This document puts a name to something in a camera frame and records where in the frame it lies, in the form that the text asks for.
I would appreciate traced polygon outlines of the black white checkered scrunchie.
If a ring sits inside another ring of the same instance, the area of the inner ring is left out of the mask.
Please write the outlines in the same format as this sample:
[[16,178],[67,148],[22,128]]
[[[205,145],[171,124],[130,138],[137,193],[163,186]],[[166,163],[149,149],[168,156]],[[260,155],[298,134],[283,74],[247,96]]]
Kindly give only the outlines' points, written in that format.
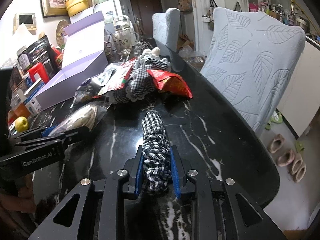
[[149,195],[158,195],[168,188],[171,178],[170,145],[164,122],[157,111],[148,111],[142,119],[143,186]]

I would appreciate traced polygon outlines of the clear bag with cream item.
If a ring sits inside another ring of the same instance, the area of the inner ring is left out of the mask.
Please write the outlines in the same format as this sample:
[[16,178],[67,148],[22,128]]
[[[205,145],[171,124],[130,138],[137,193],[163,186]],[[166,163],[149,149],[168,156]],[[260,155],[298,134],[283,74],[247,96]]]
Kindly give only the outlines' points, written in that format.
[[63,132],[71,131],[72,129],[80,128],[86,126],[89,131],[102,120],[106,114],[109,104],[101,102],[90,102],[70,116],[68,116],[63,122],[57,125],[48,135],[58,135]]

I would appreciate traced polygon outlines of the red white noodle packet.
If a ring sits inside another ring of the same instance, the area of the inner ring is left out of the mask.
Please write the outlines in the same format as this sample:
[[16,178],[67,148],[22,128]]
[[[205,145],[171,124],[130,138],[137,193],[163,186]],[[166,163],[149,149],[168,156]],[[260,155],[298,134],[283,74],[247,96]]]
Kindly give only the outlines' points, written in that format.
[[134,57],[123,63],[111,63],[102,73],[93,77],[92,81],[98,85],[98,92],[95,94],[94,98],[100,97],[108,92],[124,88],[136,60],[137,58]]

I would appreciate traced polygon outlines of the red foil snack packet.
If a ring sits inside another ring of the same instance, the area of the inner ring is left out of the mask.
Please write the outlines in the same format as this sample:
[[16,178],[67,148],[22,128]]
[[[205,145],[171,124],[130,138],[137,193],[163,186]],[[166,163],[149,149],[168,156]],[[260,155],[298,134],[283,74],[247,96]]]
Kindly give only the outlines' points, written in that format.
[[155,87],[161,92],[193,98],[190,88],[180,75],[157,69],[148,69],[147,73],[152,77]]

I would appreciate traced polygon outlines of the checkered cloth doll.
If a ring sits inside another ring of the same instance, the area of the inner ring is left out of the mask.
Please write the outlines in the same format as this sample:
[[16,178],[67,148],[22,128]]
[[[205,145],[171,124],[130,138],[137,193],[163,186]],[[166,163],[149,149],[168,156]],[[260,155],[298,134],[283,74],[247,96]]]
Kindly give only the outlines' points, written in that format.
[[134,68],[129,79],[125,82],[124,88],[107,92],[109,103],[127,103],[143,100],[144,97],[156,90],[148,70],[171,71],[171,63],[167,58],[161,58],[161,49],[144,49],[134,61]]

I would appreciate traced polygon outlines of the red plastic container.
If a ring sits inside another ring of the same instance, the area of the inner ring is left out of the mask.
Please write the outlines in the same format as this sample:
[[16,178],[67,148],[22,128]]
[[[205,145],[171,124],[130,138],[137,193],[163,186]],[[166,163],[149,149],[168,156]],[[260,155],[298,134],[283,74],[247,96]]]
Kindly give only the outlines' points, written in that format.
[[41,62],[36,63],[34,66],[32,66],[28,70],[28,73],[33,82],[36,82],[38,79],[41,79],[46,84],[50,80],[46,72],[46,69]]

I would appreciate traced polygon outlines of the black product box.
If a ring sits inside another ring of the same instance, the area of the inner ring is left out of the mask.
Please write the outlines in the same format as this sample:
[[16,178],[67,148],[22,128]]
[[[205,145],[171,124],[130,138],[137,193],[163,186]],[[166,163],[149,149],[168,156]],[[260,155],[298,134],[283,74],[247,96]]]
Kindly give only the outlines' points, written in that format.
[[33,66],[37,63],[42,63],[50,79],[58,72],[58,66],[54,59],[54,51],[46,35],[31,44],[27,48],[27,52]]

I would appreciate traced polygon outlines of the lavender gift box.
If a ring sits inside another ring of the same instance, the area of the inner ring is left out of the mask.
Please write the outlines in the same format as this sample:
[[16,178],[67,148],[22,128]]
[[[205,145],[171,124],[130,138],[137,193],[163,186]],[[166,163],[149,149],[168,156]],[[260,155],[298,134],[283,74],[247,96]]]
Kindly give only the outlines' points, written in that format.
[[95,12],[67,27],[61,70],[35,95],[43,110],[73,98],[82,82],[103,72],[108,64],[104,52],[103,13]]

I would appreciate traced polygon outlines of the pink slippers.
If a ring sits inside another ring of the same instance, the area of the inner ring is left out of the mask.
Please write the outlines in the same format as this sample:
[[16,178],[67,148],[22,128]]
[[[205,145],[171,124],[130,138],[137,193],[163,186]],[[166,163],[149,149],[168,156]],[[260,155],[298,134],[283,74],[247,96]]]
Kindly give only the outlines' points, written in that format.
[[[268,144],[267,150],[271,154],[276,154],[284,146],[285,138],[281,134],[277,134]],[[282,155],[276,159],[279,167],[287,167],[289,174],[295,183],[299,183],[306,174],[306,163],[302,154],[293,149],[285,150]]]

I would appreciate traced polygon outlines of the yellow pot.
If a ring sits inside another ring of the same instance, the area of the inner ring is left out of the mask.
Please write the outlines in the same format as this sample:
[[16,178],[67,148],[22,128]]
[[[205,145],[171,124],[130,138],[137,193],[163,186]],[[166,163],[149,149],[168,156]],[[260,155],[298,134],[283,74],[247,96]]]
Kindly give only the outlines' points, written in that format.
[[88,0],[66,0],[65,4],[69,17],[72,17],[89,8]]

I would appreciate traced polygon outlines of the white glass teapot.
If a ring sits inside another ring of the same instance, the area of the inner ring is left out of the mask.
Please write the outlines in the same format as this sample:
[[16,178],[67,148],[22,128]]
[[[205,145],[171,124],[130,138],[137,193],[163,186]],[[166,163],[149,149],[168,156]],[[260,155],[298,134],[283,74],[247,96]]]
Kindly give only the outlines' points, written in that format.
[[127,31],[130,33],[130,19],[126,15],[115,17],[113,20],[113,26],[115,33],[119,33],[121,31]]

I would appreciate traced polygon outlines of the light blue chair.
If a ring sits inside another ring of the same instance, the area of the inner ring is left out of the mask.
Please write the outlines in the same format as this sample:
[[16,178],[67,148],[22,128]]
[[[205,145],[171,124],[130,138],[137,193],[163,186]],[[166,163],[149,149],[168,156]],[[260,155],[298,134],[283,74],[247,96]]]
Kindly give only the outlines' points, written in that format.
[[152,37],[176,52],[180,28],[180,10],[169,8],[152,16]]
[[276,110],[305,47],[305,32],[264,12],[218,7],[201,74],[256,134]]

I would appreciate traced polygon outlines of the far light blue chair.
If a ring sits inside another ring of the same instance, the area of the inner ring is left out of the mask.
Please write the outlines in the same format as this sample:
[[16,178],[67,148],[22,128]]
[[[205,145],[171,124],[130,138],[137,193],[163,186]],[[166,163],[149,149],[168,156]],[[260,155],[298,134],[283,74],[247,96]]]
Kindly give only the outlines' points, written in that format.
[[180,10],[169,8],[152,16],[152,37],[176,52],[180,28]]

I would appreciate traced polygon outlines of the hanging tote bag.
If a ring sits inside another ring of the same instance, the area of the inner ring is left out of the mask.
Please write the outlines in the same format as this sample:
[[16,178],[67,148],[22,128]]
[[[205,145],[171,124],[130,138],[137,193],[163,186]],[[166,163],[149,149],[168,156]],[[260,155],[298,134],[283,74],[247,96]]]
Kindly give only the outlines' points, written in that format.
[[192,12],[193,11],[192,0],[178,0],[178,9],[181,12]]

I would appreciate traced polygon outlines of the wall intercom screen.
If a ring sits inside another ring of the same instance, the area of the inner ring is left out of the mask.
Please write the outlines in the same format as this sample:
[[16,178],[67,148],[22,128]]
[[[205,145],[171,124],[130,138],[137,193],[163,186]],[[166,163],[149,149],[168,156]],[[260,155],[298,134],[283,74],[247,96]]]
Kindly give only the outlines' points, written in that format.
[[14,16],[14,32],[20,25],[24,24],[28,30],[36,31],[36,17],[34,13],[15,14]]

